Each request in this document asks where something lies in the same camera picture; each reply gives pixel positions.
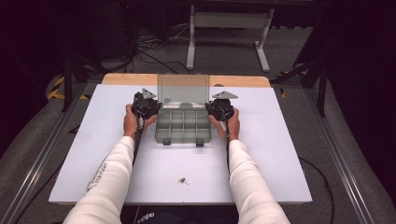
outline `metal frame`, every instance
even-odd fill
[[[217,12],[195,12],[195,7],[191,6],[190,14],[190,44],[187,53],[186,66],[189,70],[194,67],[195,56],[195,27],[227,27],[227,28],[249,28],[262,29],[262,38],[256,41],[255,48],[260,59],[263,72],[269,72],[270,67],[262,49],[270,28],[274,10],[269,9],[268,13],[217,13]]]
[[[3,219],[1,220],[2,224],[12,224],[14,223],[16,218],[20,215],[21,211],[23,210],[23,207],[26,205],[27,200],[35,187],[35,184],[37,183],[48,160],[50,159],[50,155],[59,140],[59,136],[62,130],[64,129],[64,125],[66,124],[68,118],[73,112],[73,109],[77,104],[79,96],[83,93],[85,86],[86,86],[85,83],[77,84],[77,87],[73,95],[74,101],[71,101],[69,108],[65,112],[63,112],[56,121],[56,124],[52,129],[52,132],[50,133],[47,142],[42,147],[40,154],[35,160],[35,163],[33,164],[29,173],[25,177],[25,180],[23,181],[20,189],[18,190],[17,195],[15,196],[14,200],[12,201],[8,210],[6,211]]]
[[[373,218],[366,206],[366,203],[361,196],[359,191],[358,183],[353,175],[352,171],[347,166],[347,162],[341,153],[340,147],[337,145],[337,141],[332,133],[329,123],[325,118],[323,118],[320,112],[317,110],[317,98],[312,89],[304,89],[306,98],[309,104],[315,112],[315,116],[318,119],[318,123],[322,128],[330,147],[330,154],[332,155],[332,160],[334,161],[335,167],[338,170],[339,175],[344,183],[346,192],[349,195],[350,201],[352,201],[353,207],[355,208],[356,214],[358,215],[361,223],[372,224],[374,223]]]

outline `metal stand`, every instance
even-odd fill
[[[260,59],[260,64],[262,65],[262,71],[269,72],[270,67],[262,47],[264,46],[273,14],[273,9],[270,9],[266,14],[195,12],[194,6],[191,6],[190,44],[187,54],[187,68],[192,70],[194,67],[195,27],[248,28],[262,29],[262,38],[260,41],[255,42],[255,48]]]
[[[320,115],[324,118],[324,100],[325,100],[325,93],[326,93],[326,84],[327,84],[327,76],[328,76],[328,69],[327,69],[327,60],[321,59],[317,61],[312,61],[310,63],[305,63],[282,77],[277,77],[276,79],[270,80],[271,84],[280,84],[287,79],[294,77],[301,72],[308,70],[306,76],[301,81],[301,85],[303,88],[312,88],[315,83],[319,80],[319,90],[318,90],[318,110]]]

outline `wooden edge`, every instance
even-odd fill
[[[109,73],[105,75],[105,77],[103,78],[102,84],[157,86],[157,76],[158,76],[157,74]],[[267,77],[210,75],[209,85],[210,86],[223,85],[225,87],[271,88],[270,82]]]

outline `hand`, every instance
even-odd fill
[[[239,135],[239,110],[234,107],[233,112],[233,116],[228,120],[230,141],[237,140]],[[209,120],[218,130],[219,137],[225,141],[226,132],[223,130],[220,121],[216,120],[212,115],[209,115]]]
[[[124,129],[124,136],[130,136],[134,140],[136,140],[136,130],[137,130],[137,121],[136,116],[132,113],[132,105],[125,106],[126,114],[124,117],[123,129]],[[148,126],[157,119],[156,115],[151,116],[149,119],[145,120],[145,127],[143,129],[143,133],[146,132]]]

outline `small object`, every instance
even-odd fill
[[[155,95],[151,91],[146,90],[145,88],[142,88],[142,92],[143,92],[143,99],[145,100],[157,97],[157,95]]]
[[[163,144],[166,145],[166,146],[171,145],[171,139],[170,138],[164,138],[163,139]]]
[[[178,180],[178,182],[179,182],[180,184],[186,184],[186,185],[189,185],[189,184],[190,184],[189,181],[187,181],[187,179],[184,178],[184,177],[181,177],[181,178]]]
[[[212,97],[215,99],[237,99],[238,98],[237,95],[234,95],[227,91],[219,92],[218,94],[212,95]]]
[[[139,127],[143,127],[143,125],[145,125],[145,121],[143,118],[139,118]]]
[[[286,98],[286,92],[283,88],[280,88],[280,95],[282,96],[282,98]]]
[[[223,129],[223,131],[227,132],[227,129],[226,129],[225,124],[224,124],[224,121],[221,121],[220,124],[221,124],[221,128]]]
[[[204,139],[197,139],[195,142],[197,147],[203,147],[204,146]]]

